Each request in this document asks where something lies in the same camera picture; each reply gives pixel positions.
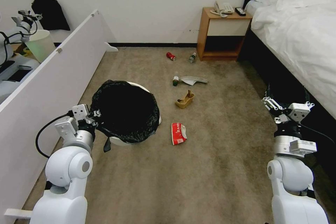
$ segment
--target white partition board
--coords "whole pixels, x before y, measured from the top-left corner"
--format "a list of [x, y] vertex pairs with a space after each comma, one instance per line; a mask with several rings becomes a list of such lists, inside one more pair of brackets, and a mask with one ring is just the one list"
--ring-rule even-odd
[[[106, 45], [104, 19], [95, 10], [0, 105], [0, 223], [14, 219], [3, 213], [21, 209], [47, 159], [35, 149], [38, 131], [77, 105], [102, 59]], [[59, 139], [51, 125], [40, 136], [50, 154]]]

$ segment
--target floor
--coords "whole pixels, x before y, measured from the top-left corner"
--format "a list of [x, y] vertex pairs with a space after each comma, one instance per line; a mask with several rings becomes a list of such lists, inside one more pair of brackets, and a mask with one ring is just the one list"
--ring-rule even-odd
[[[176, 61], [166, 58], [168, 51]], [[248, 63], [190, 64], [194, 51], [121, 48], [102, 59], [80, 103], [90, 104], [108, 79], [136, 82], [155, 95], [162, 124], [146, 141], [129, 147], [112, 145], [108, 153], [103, 152], [106, 137], [97, 132], [85, 192], [87, 224], [273, 223], [266, 165], [273, 158], [275, 124], [260, 101], [265, 86]], [[175, 87], [174, 76], [198, 76], [209, 83]], [[174, 102], [188, 89], [195, 98], [182, 110]], [[173, 122], [187, 129], [188, 140], [177, 146], [171, 143]], [[323, 171], [319, 174], [315, 174], [316, 191], [334, 223], [335, 191], [326, 186]], [[25, 209], [33, 208], [44, 183], [42, 174]]]

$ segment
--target crushed paper cup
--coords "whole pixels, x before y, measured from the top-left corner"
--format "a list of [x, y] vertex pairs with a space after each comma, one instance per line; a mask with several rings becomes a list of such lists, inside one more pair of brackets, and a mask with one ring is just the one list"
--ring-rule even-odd
[[186, 127], [181, 123], [172, 123], [171, 124], [171, 141], [173, 145], [183, 143], [187, 140]]

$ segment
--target white telephone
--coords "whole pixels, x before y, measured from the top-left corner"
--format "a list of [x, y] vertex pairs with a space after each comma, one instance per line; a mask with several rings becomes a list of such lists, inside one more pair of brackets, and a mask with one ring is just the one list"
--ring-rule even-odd
[[210, 12], [219, 15], [222, 18], [226, 18], [227, 14], [233, 14], [235, 10], [229, 3], [217, 0], [215, 2], [215, 9], [211, 10]]

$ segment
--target wooden nightstand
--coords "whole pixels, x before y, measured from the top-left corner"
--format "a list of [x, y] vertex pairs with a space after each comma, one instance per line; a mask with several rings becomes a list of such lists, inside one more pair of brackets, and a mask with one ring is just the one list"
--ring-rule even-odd
[[222, 18], [204, 7], [199, 26], [197, 52], [200, 60], [236, 60], [242, 48], [252, 16], [236, 12]]

